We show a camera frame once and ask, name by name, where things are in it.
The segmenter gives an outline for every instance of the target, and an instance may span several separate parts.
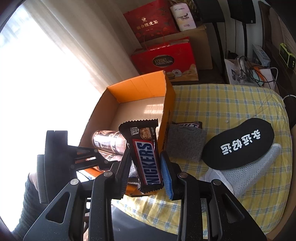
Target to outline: gray sleeve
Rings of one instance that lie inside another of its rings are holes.
[[[25,194],[23,201],[23,209],[20,216],[19,224],[12,231],[13,236],[18,241],[23,241],[24,236],[37,220],[40,214],[47,207],[46,204],[41,204],[39,201],[38,191],[33,183],[31,183],[29,176],[25,184]]]

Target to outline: sunlight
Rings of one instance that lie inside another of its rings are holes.
[[[44,154],[47,130],[78,145],[101,94],[70,52],[61,51],[19,7],[0,33],[0,216],[18,224],[25,181]]]

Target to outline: snickers bar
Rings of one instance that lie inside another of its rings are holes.
[[[174,123],[179,126],[189,126],[189,127],[196,127],[202,129],[202,122],[201,121],[193,121],[193,122],[183,122],[183,123]]]
[[[119,126],[119,131],[131,150],[140,180],[139,190],[142,193],[156,191],[163,187],[155,133],[157,126],[157,119],[128,121]]]

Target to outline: snickers logo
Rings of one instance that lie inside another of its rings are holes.
[[[134,140],[138,161],[141,164],[146,184],[161,183],[157,160],[154,154],[154,146],[151,141]]]
[[[195,122],[188,122],[188,123],[177,123],[179,126],[189,126],[189,127],[196,127],[199,128],[200,124]]]

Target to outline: bed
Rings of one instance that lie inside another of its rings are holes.
[[[206,141],[252,117],[271,123],[275,133],[274,143],[282,145],[282,152],[268,172],[239,201],[265,234],[272,231],[282,218],[292,176],[292,140],[281,97],[270,89],[239,85],[181,85],[174,86],[174,89],[173,121],[203,122],[203,129],[207,130]],[[171,161],[196,178],[208,169],[203,161]],[[152,196],[124,196],[121,200],[113,200],[112,204],[137,220],[161,230],[175,234],[178,231],[180,201],[170,201],[164,189]],[[206,238],[206,214],[203,213],[202,217]]]

